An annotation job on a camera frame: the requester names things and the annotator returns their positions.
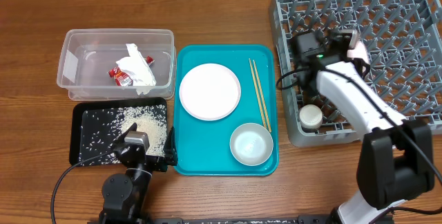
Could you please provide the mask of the white napkin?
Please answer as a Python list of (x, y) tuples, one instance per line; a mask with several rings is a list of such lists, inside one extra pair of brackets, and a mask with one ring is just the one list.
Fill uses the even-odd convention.
[(147, 95), (157, 84), (150, 68), (151, 57), (143, 57), (136, 44), (126, 44), (128, 55), (116, 61), (116, 67), (109, 70), (117, 86), (134, 86), (138, 95)]

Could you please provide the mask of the white cup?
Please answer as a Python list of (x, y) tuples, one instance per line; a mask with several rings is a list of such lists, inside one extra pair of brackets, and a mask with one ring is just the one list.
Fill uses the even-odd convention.
[(308, 104), (299, 110), (299, 120), (303, 131), (315, 132), (323, 123), (323, 113), (316, 105)]

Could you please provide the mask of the wooden chopstick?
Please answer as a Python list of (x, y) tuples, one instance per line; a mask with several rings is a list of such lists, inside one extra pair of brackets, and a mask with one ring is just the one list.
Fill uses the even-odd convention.
[(257, 90), (258, 90), (258, 93), (260, 96), (260, 103), (261, 103), (260, 108), (262, 110), (263, 122), (265, 123), (265, 127), (267, 128), (269, 133), (272, 133), (271, 123), (270, 123), (270, 119), (269, 119), (269, 112), (267, 110), (267, 105), (266, 105), (265, 97), (264, 97), (263, 90), (262, 90), (262, 85), (261, 85), (261, 81), (260, 81), (258, 68), (257, 68), (256, 62), (254, 60), (251, 63), (253, 64), (253, 69), (254, 69), (255, 79), (256, 79), (256, 84), (257, 84)]
[(261, 99), (260, 99), (260, 94), (258, 92), (258, 85), (257, 85), (257, 81), (256, 81), (255, 70), (253, 69), (252, 61), (251, 61), (250, 58), (249, 58), (249, 67), (250, 67), (250, 70), (251, 70), (253, 86), (254, 86), (254, 89), (255, 89), (255, 92), (256, 92), (256, 98), (257, 98), (258, 107), (259, 107), (259, 110), (260, 110), (260, 116), (261, 116), (261, 119), (262, 119), (262, 125), (263, 125), (264, 128), (267, 129), (267, 123), (266, 123), (266, 120), (265, 120), (265, 115), (264, 115), (264, 111), (263, 111), (263, 107), (262, 107), (262, 102), (261, 102)]

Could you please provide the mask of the white round plate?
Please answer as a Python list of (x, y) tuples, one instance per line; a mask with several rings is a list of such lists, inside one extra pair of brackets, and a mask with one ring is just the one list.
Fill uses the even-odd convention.
[(204, 121), (233, 113), (241, 98), (241, 85), (233, 71), (214, 63), (192, 68), (182, 79), (179, 99), (186, 112)]

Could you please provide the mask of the red snack wrapper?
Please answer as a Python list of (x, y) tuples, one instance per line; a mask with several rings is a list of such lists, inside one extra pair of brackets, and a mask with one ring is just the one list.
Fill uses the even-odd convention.
[(117, 66), (108, 74), (118, 86), (155, 86), (155, 76), (150, 65), (154, 59), (147, 56), (144, 61), (139, 57), (124, 57), (117, 61)]

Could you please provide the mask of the grey bowl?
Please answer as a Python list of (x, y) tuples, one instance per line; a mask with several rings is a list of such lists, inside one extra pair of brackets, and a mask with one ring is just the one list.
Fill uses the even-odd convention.
[(230, 137), (232, 156), (242, 165), (258, 166), (272, 155), (274, 144), (271, 133), (262, 125), (246, 123), (237, 127)]

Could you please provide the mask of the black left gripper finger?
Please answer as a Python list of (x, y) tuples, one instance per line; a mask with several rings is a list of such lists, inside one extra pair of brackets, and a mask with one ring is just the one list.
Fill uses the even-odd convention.
[(115, 147), (117, 147), (118, 145), (120, 145), (120, 144), (123, 144), (124, 143), (124, 139), (125, 139), (125, 137), (128, 135), (128, 133), (130, 132), (130, 131), (136, 131), (137, 130), (137, 124), (136, 123), (133, 123), (123, 134), (121, 134), (118, 138), (116, 138), (113, 142), (112, 142), (112, 144), (111, 144), (111, 148), (115, 148)]
[(169, 131), (169, 134), (167, 135), (167, 139), (164, 143), (163, 147), (164, 152), (164, 160), (166, 161), (167, 165), (170, 166), (176, 166), (178, 159), (177, 159), (177, 149), (175, 144), (175, 128), (171, 127), (171, 130)]

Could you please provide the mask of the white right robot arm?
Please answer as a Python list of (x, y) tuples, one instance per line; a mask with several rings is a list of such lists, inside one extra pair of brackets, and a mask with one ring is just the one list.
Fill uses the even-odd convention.
[(299, 87), (330, 100), (362, 142), (358, 191), (332, 210), (328, 223), (392, 223), (397, 211), (440, 214), (403, 206), (441, 181), (432, 131), (422, 120), (408, 120), (367, 85), (368, 52), (359, 33), (333, 30), (321, 38), (309, 30), (289, 43)]

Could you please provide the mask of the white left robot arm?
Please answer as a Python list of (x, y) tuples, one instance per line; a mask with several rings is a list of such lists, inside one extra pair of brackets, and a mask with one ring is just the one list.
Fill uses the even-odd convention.
[(166, 136), (163, 156), (148, 155), (149, 146), (147, 134), (139, 132), (135, 123), (113, 141), (111, 151), (126, 167), (126, 172), (113, 174), (105, 180), (100, 223), (154, 223), (143, 212), (143, 206), (153, 173), (166, 172), (168, 167), (177, 164), (175, 130), (171, 129)]

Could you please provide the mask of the pink bowl with rice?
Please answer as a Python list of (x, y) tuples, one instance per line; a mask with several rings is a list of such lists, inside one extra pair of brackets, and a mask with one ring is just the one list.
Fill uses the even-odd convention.
[(362, 65), (369, 65), (368, 53), (363, 41), (358, 41), (353, 49), (349, 49), (347, 57)]

